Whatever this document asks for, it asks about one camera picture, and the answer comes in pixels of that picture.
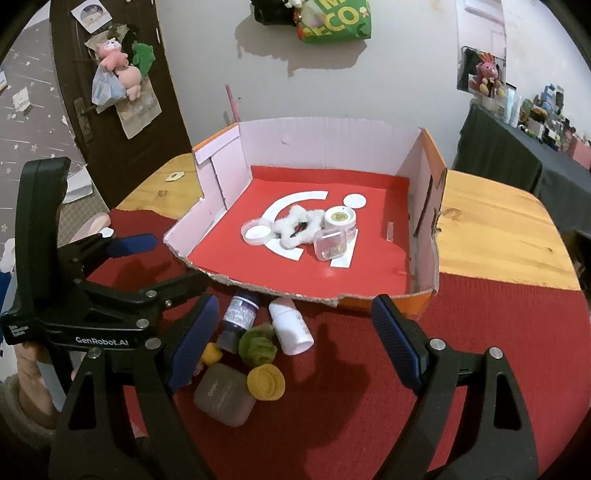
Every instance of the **white circle cutout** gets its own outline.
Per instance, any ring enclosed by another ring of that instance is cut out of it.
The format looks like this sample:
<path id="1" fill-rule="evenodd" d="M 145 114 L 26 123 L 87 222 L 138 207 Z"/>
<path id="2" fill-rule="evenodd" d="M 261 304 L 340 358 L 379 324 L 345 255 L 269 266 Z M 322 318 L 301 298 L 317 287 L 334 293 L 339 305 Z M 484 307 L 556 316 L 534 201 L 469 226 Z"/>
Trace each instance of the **white circle cutout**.
<path id="1" fill-rule="evenodd" d="M 349 208 L 362 208 L 366 203 L 367 200 L 360 193 L 351 193 L 343 200 L 343 205 Z"/>

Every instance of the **red paper lining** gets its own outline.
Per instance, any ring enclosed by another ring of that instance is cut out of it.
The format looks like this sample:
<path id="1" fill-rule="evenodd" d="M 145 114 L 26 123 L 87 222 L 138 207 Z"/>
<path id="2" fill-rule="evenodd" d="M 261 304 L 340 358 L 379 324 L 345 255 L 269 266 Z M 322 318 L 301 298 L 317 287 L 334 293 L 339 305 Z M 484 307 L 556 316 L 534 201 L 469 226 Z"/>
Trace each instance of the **red paper lining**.
<path id="1" fill-rule="evenodd" d="M 408 179 L 330 169 L 253 167 L 252 173 L 248 188 L 189 254 L 195 266 L 241 283 L 321 299 L 410 292 Z M 294 261 L 242 240 L 246 221 L 260 217 L 279 198 L 308 190 L 329 192 L 326 200 L 300 202 L 308 210 L 342 205 L 350 193 L 366 197 L 366 206 L 356 211 L 359 235 L 350 268 L 320 262 L 312 245 L 303 246 L 304 254 Z M 389 221 L 394 223 L 393 243 L 385 238 Z"/>

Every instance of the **door handle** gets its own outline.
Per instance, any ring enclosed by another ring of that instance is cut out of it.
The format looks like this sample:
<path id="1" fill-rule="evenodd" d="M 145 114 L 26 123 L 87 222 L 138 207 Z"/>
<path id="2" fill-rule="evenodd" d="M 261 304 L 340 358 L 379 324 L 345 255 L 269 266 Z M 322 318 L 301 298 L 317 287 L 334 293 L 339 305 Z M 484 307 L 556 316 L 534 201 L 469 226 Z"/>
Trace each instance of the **door handle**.
<path id="1" fill-rule="evenodd" d="M 74 100 L 74 110 L 76 110 L 76 117 L 78 118 L 78 126 L 82 132 L 82 139 L 88 143 L 94 139 L 92 130 L 90 129 L 90 122 L 88 121 L 87 113 L 96 110 L 96 105 L 86 108 L 82 97 L 78 97 Z"/>

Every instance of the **white wall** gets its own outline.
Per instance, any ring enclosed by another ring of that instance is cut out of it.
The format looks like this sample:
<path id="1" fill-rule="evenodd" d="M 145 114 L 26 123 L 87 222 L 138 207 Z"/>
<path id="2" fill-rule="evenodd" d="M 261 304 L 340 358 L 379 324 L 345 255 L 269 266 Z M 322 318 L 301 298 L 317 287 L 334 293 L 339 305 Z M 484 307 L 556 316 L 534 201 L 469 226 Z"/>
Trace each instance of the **white wall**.
<path id="1" fill-rule="evenodd" d="M 478 7 L 479 11 L 490 14 L 484 17 L 466 10 L 466 3 Z M 503 7 L 500 1 L 493 0 L 456 0 L 458 45 L 476 48 L 492 53 L 495 57 L 505 58 L 505 27 L 503 23 L 491 20 L 492 17 L 503 19 Z"/>
<path id="2" fill-rule="evenodd" d="M 319 115 L 406 123 L 426 127 L 453 162 L 472 97 L 456 90 L 455 2 L 372 0 L 366 48 L 304 44 L 292 27 L 256 23 L 248 0 L 157 0 L 157 6 L 192 143 L 225 127 L 225 112 L 232 117 L 229 83 L 242 99 L 243 120 Z"/>
<path id="3" fill-rule="evenodd" d="M 507 82 L 533 98 L 549 83 L 564 88 L 564 114 L 591 134 L 591 71 L 556 17 L 539 0 L 503 0 Z"/>

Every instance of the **green pom pom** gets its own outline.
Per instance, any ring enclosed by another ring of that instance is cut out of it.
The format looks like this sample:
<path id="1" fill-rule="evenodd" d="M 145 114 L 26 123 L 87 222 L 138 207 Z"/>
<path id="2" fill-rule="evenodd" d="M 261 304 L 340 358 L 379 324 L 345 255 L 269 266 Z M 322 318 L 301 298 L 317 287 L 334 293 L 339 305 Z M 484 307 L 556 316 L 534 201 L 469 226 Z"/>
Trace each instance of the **green pom pom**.
<path id="1" fill-rule="evenodd" d="M 277 347 L 271 339 L 275 330 L 270 323 L 248 330 L 238 343 L 238 355 L 249 367 L 271 364 L 277 354 Z"/>

